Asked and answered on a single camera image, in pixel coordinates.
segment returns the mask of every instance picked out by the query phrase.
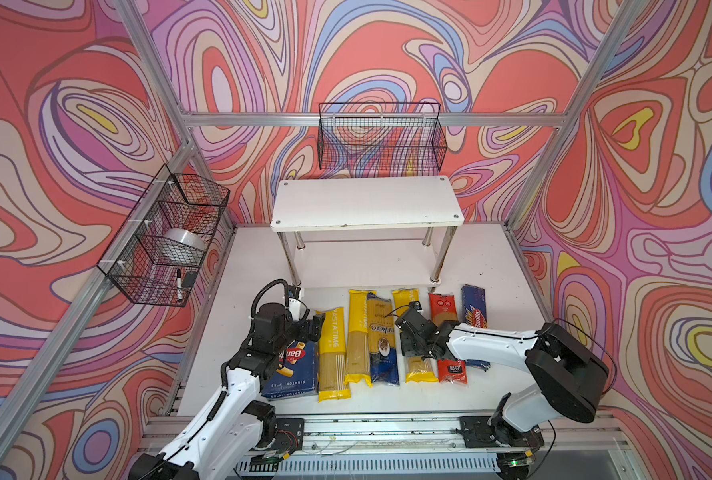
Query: yellow pasta package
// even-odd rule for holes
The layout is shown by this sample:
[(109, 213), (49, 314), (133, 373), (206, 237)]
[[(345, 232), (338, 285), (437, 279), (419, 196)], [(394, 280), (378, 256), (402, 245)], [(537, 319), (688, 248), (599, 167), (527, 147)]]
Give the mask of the yellow pasta package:
[(345, 355), (345, 385), (361, 380), (372, 386), (369, 370), (369, 316), (367, 295), (374, 292), (351, 290), (351, 307), (348, 312), (348, 344)]
[(319, 402), (351, 398), (351, 388), (345, 383), (345, 309), (338, 307), (326, 315), (318, 342)]
[[(393, 303), (398, 316), (407, 311), (409, 302), (417, 301), (419, 301), (419, 292), (416, 288), (393, 291)], [(433, 373), (433, 359), (423, 360), (420, 356), (405, 356), (404, 360), (407, 366), (407, 382), (438, 382), (439, 379)]]

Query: aluminum frame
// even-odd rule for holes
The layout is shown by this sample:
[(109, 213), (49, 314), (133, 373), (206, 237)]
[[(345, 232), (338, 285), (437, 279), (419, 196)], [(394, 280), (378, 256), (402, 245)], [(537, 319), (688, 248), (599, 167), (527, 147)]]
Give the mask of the aluminum frame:
[[(294, 415), (305, 420), (303, 442), (309, 447), (300, 455), (328, 455), (348, 449), (349, 453), (368, 456), (380, 453), (465, 452), (459, 434), (460, 416), (491, 416), (491, 411), (449, 411), (373, 414)], [(158, 452), (193, 419), (192, 416), (152, 418), (143, 429), (140, 451)], [(599, 411), (592, 423), (577, 423), (568, 418), (552, 420), (556, 429), (554, 450), (614, 450), (632, 448), (620, 422), (611, 412)], [(547, 448), (553, 440), (548, 424), (541, 425)], [(477, 451), (514, 452), (524, 448), (491, 447)]]
[[(192, 153), (193, 144), (184, 143), (170, 159), (169, 169), (173, 172), (182, 171)], [(156, 201), (156, 197), (159, 196), (168, 177), (167, 169), (159, 170), (159, 177), (153, 181), (146, 195), (140, 199), (140, 203), (122, 226), (119, 235), (106, 251), (101, 262), (112, 262), (116, 259), (121, 249), (137, 230), (137, 222), (146, 216), (153, 202)], [(46, 337), (46, 341), (34, 359), (30, 361), (23, 375), (17, 380), (15, 387), (1, 404), (0, 465), (111, 287), (111, 281), (99, 268), (92, 269), (90, 278), (84, 283), (81, 291), (76, 294), (76, 298), (71, 302), (68, 310), (60, 318), (54, 330)]]
[(552, 322), (554, 318), (550, 305), (545, 302), (545, 298), (540, 292), (540, 287), (537, 285), (537, 280), (534, 278), (532, 271), (529, 269), (529, 262), (526, 261), (526, 256), (524, 256), (524, 251), (521, 249), (519, 241), (516, 240), (513, 231), (504, 224), (503, 233), (505, 234), (505, 238), (508, 239), (508, 244), (510, 245), (510, 249), (513, 250), (513, 255), (515, 255), (516, 261), (519, 262), (521, 271), (526, 278), (526, 283), (529, 284), (529, 289), (532, 291), (532, 295), (534, 296), (534, 301), (537, 302), (537, 307), (539, 307), (540, 312), (542, 313), (542, 318), (545, 322)]
[(647, 0), (624, 0), (622, 2), (619, 10), (611, 20), (609, 30), (601, 39), (598, 50), (596, 50), (595, 55), (588, 64), (588, 70), (582, 75), (577, 88), (572, 94), (572, 99), (566, 109), (564, 127), (555, 131), (548, 143), (545, 144), (542, 155), (540, 155), (537, 164), (526, 178), (513, 207), (505, 218), (505, 225), (510, 227), (525, 215), (526, 210), (530, 207), (530, 199), (536, 194), (537, 190), (542, 188), (545, 177), (558, 160), (564, 144), (567, 143), (569, 136), (572, 134), (574, 123), (579, 121), (582, 110), (590, 101), (598, 82), (606, 72), (614, 55), (617, 54), (625, 35), (630, 31), (630, 27), (646, 2)]
[[(156, 51), (153, 38), (151, 38), (148, 27), (146, 27), (146, 23), (142, 19), (140, 10), (134, 5), (134, 0), (116, 0), (116, 11), (119, 13), (127, 33), (130, 34), (132, 45), (135, 46), (140, 55), (142, 67), (153, 81), (156, 92), (164, 104), (164, 109), (169, 115), (172, 125), (177, 130), (180, 140), (196, 145), (191, 129), (188, 128), (183, 119), (182, 105), (177, 95), (175, 95), (172, 82), (169, 82), (169, 76), (166, 74), (164, 64)], [(197, 155), (194, 155), (194, 159), (194, 170), (202, 177), (214, 180), (215, 178), (200, 148), (197, 149)]]
[(212, 305), (215, 303), (215, 295), (217, 294), (217, 288), (219, 288), (222, 276), (225, 273), (225, 268), (227, 266), (227, 258), (231, 255), (231, 249), (233, 248), (233, 240), (236, 238), (235, 230), (228, 230), (227, 235), (229, 235), (225, 249), (223, 250), (220, 262), (217, 264), (217, 270), (215, 272), (215, 277), (212, 279), (209, 290), (207, 291), (206, 301), (201, 308), (198, 309), (198, 314), (193, 321), (193, 327), (191, 328), (191, 335), (188, 337), (188, 345), (185, 347), (185, 352), (183, 352), (182, 360), (177, 367), (177, 372), (175, 373), (175, 379), (172, 381), (172, 388), (169, 389), (169, 395), (164, 402), (164, 413), (169, 415), (175, 405), (175, 400), (177, 399), (177, 392), (180, 389), (181, 384), (188, 378), (191, 373), (191, 368), (193, 368), (193, 361), (196, 358), (196, 353), (198, 351), (198, 345), (201, 343), (201, 337), (204, 335), (204, 329), (207, 326), (207, 319), (211, 313)]
[[(358, 116), (338, 113), (338, 117)], [(417, 116), (417, 114), (383, 114), (385, 118)], [(185, 124), (197, 127), (317, 127), (316, 113), (197, 113), (185, 112)], [(439, 114), (442, 127), (562, 127), (566, 114)]]
[[(542, 187), (544, 176), (553, 166), (563, 143), (568, 139), (567, 132), (570, 132), (572, 125), (578, 120), (582, 108), (588, 102), (611, 58), (618, 51), (622, 39), (628, 33), (642, 5), (644, 5), (644, 0), (624, 0), (614, 16), (607, 34), (602, 39), (599, 50), (591, 59), (588, 71), (582, 76), (578, 88), (570, 101), (570, 107), (563, 114), (442, 114), (440, 116), (439, 120), (441, 120), (441, 125), (443, 126), (541, 126), (558, 128), (558, 133), (554, 134), (546, 145), (538, 164), (519, 192), (516, 204), (506, 219), (505, 228), (507, 232), (510, 232), (509, 225), (513, 223), (513, 220), (522, 216), (523, 210), (528, 206), (525, 203), (525, 199), (529, 198), (532, 190)], [(193, 165), (196, 171), (204, 177), (212, 178), (211, 170), (200, 149), (196, 151), (196, 155), (188, 155), (194, 153), (192, 149), (195, 146), (195, 140), (191, 133), (191, 128), (194, 127), (222, 125), (296, 127), (317, 125), (317, 114), (192, 114), (184, 112), (175, 96), (140, 12), (133, 5), (132, 0), (116, 0), (116, 6), (122, 23), (130, 34), (132, 44), (140, 54), (143, 68), (150, 75), (156, 91), (161, 96), (165, 110), (180, 137), (180, 148), (169, 162), (172, 171), (181, 171), (185, 167), (185, 161), (190, 156), (196, 160)], [(160, 188), (157, 185), (162, 184), (155, 184), (148, 197), (156, 197), (153, 194), (155, 193), (153, 190)], [(140, 208), (137, 210), (137, 214), (140, 214), (141, 218), (142, 214), (147, 212), (147, 207), (142, 208), (146, 206), (147, 202), (148, 200), (141, 200)], [(232, 239), (235, 227), (229, 219), (226, 222)], [(128, 240), (135, 229), (134, 227), (135, 225), (125, 224), (115, 244), (122, 242), (125, 238)], [(518, 244), (513, 243), (514, 240), (513, 233), (510, 232), (509, 241), (512, 248), (520, 250)], [(106, 259), (110, 258), (113, 253), (113, 249), (109, 249)], [(0, 464), (27, 424), (44, 392), (57, 372), (62, 368), (81, 332), (100, 306), (109, 289), (110, 282), (96, 269), (55, 329), (47, 337), (44, 345), (30, 362), (15, 388), (4, 400), (0, 407)], [(539, 299), (539, 303), (542, 304), (542, 296), (539, 296)]]

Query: metal bracket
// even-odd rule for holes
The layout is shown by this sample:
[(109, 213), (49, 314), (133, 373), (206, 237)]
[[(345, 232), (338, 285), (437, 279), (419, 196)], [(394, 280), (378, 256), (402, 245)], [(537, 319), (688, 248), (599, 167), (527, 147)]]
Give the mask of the metal bracket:
[[(500, 447), (492, 437), (492, 427), (487, 423), (490, 416), (460, 417), (460, 435), (463, 436), (466, 448), (496, 448)], [(533, 427), (524, 436), (515, 441), (511, 447), (540, 448), (545, 442), (540, 427)]]

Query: rigatoni box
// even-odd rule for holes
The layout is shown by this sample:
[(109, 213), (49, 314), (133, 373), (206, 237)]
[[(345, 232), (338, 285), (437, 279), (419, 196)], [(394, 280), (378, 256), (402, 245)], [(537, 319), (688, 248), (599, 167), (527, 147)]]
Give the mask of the rigatoni box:
[[(279, 362), (284, 360), (282, 354)], [(277, 370), (265, 384), (262, 396), (284, 398), (314, 395), (318, 392), (318, 344), (315, 342), (293, 343), (287, 348), (284, 368)]]
[[(489, 326), (486, 322), (486, 291), (480, 286), (463, 285), (463, 319), (470, 326), (485, 329)], [(467, 366), (489, 370), (491, 364), (483, 360), (467, 360)]]

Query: barilla logo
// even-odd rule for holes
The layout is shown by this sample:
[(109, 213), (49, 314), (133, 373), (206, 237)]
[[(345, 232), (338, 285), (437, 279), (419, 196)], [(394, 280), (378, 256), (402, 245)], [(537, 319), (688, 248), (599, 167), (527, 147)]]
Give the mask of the barilla logo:
[(379, 333), (391, 333), (393, 332), (393, 327), (385, 325), (371, 325), (373, 332)]
[[(303, 350), (303, 349), (298, 349), (298, 348), (287, 349), (287, 362), (290, 362), (292, 365), (297, 363), (297, 360), (300, 360), (304, 356), (305, 356), (305, 350)], [(284, 360), (284, 353), (282, 353), (278, 356), (278, 361), (281, 362), (281, 360)]]
[(477, 326), (478, 328), (485, 328), (484, 314), (481, 313), (481, 310), (474, 308), (473, 311), (467, 312), (465, 317), (470, 325)]

